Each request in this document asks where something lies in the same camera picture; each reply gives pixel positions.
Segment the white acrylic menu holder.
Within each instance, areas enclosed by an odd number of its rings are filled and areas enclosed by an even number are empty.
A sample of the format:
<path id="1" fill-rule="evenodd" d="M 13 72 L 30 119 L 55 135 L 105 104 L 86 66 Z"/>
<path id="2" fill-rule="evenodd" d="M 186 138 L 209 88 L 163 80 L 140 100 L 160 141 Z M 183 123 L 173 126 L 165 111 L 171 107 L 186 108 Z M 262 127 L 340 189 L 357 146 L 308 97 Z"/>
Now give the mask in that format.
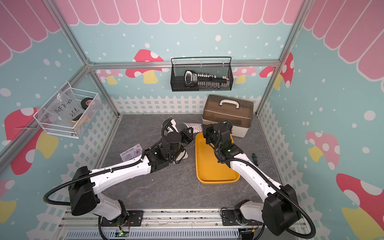
<path id="1" fill-rule="evenodd" d="M 168 160 L 179 164 L 188 157 L 186 149 L 182 145 L 182 135 L 178 132 L 176 121 L 169 118 L 166 124 L 167 135 L 164 136 L 165 154 Z"/>

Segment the food menu card with photos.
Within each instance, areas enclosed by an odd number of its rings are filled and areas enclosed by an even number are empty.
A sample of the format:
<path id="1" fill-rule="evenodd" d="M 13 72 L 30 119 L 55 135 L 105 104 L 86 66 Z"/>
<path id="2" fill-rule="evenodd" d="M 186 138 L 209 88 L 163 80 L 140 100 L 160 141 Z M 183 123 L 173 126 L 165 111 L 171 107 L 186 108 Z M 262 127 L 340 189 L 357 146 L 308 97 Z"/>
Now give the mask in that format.
<path id="1" fill-rule="evenodd" d="M 193 134 L 201 133 L 203 131 L 202 124 L 197 123 L 183 123 L 186 126 L 187 132 Z"/>

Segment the pink dessert menu card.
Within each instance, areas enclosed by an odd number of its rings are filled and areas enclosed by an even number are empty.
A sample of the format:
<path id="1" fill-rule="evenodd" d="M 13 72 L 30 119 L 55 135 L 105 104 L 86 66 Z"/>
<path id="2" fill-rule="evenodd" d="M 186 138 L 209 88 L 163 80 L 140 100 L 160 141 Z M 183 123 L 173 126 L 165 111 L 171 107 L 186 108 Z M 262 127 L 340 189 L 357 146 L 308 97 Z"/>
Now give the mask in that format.
<path id="1" fill-rule="evenodd" d="M 120 157 L 123 162 L 127 162 L 130 160 L 133 160 L 137 157 L 140 157 L 142 155 L 143 148 L 141 147 L 140 144 L 137 144 L 128 150 L 124 151 L 123 153 L 120 153 Z"/>

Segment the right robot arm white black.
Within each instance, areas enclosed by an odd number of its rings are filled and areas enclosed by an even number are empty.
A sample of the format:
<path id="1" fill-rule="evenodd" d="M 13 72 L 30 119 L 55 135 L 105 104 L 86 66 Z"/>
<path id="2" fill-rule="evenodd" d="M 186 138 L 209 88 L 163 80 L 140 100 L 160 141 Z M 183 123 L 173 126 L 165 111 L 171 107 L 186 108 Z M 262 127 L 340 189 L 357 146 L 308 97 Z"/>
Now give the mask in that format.
<path id="1" fill-rule="evenodd" d="M 300 207 L 294 188 L 283 186 L 265 175 L 232 142 L 232 128 L 232 123 L 224 120 L 216 124 L 203 124 L 202 133 L 206 144 L 213 148 L 218 162 L 240 174 L 263 200 L 263 203 L 243 202 L 239 207 L 241 216 L 263 223 L 263 228 L 268 228 L 276 236 L 288 232 L 301 239 L 314 238 L 316 226 L 309 214 Z"/>

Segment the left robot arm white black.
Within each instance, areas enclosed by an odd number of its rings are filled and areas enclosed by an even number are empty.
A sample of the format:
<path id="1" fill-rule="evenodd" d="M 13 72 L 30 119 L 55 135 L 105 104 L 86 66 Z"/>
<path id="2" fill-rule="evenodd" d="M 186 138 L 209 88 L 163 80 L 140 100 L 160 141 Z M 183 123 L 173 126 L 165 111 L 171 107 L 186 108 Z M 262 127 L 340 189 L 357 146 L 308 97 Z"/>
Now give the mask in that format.
<path id="1" fill-rule="evenodd" d="M 69 206 L 74 216 L 88 213 L 109 221 L 126 219 L 128 213 L 121 200 L 113 200 L 103 191 L 121 182 L 148 175 L 179 164 L 188 154 L 186 146 L 194 140 L 192 127 L 178 130 L 173 118 L 164 121 L 161 139 L 138 157 L 101 169 L 78 168 L 73 179 L 48 191 L 43 201 L 49 205 Z"/>

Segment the beige storage box brown lid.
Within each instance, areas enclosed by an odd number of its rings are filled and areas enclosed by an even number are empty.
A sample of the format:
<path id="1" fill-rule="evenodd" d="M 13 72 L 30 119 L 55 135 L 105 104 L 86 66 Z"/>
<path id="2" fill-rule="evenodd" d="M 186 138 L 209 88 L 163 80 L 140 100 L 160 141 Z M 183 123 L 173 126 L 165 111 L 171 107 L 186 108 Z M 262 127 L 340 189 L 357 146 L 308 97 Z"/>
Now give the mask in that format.
<path id="1" fill-rule="evenodd" d="M 202 120 L 205 125 L 229 120 L 233 125 L 232 135 L 243 138 L 252 125 L 253 115 L 254 103 L 251 101 L 209 95 Z"/>

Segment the yellow plastic tray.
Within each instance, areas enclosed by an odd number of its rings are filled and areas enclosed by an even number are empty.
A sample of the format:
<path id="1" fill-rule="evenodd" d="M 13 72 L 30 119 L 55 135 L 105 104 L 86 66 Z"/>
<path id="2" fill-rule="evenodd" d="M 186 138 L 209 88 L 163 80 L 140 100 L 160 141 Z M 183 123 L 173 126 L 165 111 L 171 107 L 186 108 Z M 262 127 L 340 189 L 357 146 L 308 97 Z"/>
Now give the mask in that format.
<path id="1" fill-rule="evenodd" d="M 214 150 L 206 144 L 203 133 L 195 138 L 196 174 L 198 180 L 206 185 L 232 184 L 240 175 L 225 164 L 218 162 Z"/>

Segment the socket set in basket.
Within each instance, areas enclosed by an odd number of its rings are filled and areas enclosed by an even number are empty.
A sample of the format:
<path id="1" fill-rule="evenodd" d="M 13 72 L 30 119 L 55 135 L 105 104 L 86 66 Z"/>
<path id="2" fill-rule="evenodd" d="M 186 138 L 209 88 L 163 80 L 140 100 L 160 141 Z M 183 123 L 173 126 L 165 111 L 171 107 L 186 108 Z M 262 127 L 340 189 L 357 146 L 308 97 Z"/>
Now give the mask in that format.
<path id="1" fill-rule="evenodd" d="M 231 89 L 232 82 L 226 76 L 221 78 L 216 75 L 198 74 L 193 71 L 186 71 L 184 75 L 184 85 L 197 91 Z"/>

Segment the black tape roll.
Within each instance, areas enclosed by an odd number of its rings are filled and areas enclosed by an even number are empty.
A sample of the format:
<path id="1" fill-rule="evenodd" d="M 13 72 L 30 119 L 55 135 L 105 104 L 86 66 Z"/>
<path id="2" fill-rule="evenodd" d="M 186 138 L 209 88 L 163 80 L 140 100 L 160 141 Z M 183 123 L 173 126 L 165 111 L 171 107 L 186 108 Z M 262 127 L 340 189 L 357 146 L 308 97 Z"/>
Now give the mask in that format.
<path id="1" fill-rule="evenodd" d="M 94 100 L 94 98 L 84 98 L 81 100 L 81 106 L 84 110 L 86 110 L 89 105 L 92 103 L 92 101 Z"/>

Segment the yellow black tool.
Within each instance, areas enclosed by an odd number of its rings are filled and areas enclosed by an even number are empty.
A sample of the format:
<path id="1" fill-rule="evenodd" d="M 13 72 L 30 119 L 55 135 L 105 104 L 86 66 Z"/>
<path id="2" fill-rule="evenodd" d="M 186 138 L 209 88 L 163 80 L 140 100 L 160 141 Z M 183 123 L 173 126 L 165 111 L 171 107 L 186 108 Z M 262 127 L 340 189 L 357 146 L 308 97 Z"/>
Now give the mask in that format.
<path id="1" fill-rule="evenodd" d="M 85 113 L 82 113 L 78 116 L 76 116 L 74 119 L 72 119 L 72 122 L 73 123 L 85 123 L 89 120 L 89 117 L 85 114 Z"/>

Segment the labelled plastic bag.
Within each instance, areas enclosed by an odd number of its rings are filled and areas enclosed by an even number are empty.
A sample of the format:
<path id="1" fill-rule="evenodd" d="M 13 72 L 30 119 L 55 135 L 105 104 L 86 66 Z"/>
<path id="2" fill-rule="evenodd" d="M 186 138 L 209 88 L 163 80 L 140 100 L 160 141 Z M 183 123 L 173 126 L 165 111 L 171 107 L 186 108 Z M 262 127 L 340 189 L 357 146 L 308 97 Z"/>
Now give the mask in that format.
<path id="1" fill-rule="evenodd" d="M 84 113 L 84 109 L 79 105 L 71 90 L 57 91 L 54 99 L 48 105 L 47 111 L 67 127 L 73 127 L 75 123 L 72 122 L 72 119 Z"/>

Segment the aluminium front rail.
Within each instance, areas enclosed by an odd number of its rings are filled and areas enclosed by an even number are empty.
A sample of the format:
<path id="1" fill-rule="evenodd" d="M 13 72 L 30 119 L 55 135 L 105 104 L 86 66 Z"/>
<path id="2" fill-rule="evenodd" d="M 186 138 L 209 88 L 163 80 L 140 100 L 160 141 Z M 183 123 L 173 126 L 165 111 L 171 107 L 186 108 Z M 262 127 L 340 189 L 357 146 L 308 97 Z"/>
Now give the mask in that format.
<path id="1" fill-rule="evenodd" d="M 221 228 L 221 216 L 218 208 L 207 209 L 144 209 L 141 217 L 142 229 L 154 228 Z M 72 216 L 66 211 L 60 227 L 97 227 L 98 217 L 93 214 Z"/>

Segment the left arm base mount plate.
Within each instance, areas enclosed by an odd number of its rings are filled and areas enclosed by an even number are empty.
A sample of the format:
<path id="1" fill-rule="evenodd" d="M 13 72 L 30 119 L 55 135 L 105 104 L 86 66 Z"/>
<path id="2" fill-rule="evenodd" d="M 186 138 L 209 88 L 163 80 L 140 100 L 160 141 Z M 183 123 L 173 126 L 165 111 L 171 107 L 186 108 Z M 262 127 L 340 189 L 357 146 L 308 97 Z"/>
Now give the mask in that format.
<path id="1" fill-rule="evenodd" d="M 102 227 L 140 227 L 143 220 L 144 211 L 129 210 L 120 214 L 114 220 L 102 218 Z"/>

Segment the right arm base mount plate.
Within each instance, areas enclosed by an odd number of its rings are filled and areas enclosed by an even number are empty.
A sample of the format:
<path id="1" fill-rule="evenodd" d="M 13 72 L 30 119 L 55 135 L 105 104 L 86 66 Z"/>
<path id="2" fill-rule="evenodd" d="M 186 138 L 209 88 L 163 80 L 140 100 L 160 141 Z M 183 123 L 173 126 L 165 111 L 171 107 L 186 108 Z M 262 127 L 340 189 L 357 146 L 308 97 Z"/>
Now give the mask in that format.
<path id="1" fill-rule="evenodd" d="M 221 208 L 220 216 L 223 226 L 255 226 L 262 225 L 261 222 L 255 220 L 247 220 L 239 210 Z"/>

